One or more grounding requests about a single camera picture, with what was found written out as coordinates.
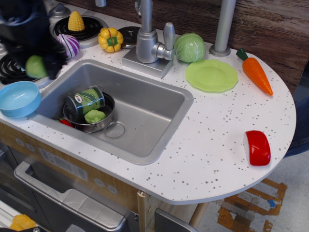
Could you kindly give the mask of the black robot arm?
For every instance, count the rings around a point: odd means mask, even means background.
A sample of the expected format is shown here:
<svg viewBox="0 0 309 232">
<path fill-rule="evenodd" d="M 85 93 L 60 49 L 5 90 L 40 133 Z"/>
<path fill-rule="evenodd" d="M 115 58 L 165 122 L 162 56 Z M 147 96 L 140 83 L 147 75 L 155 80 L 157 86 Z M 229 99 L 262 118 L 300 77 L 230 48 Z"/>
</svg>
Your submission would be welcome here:
<svg viewBox="0 0 309 232">
<path fill-rule="evenodd" d="M 65 47 L 50 32 L 49 15 L 41 0 L 0 2 L 0 42 L 24 69 L 31 56 L 42 57 L 47 76 L 52 80 L 68 61 Z"/>
</svg>

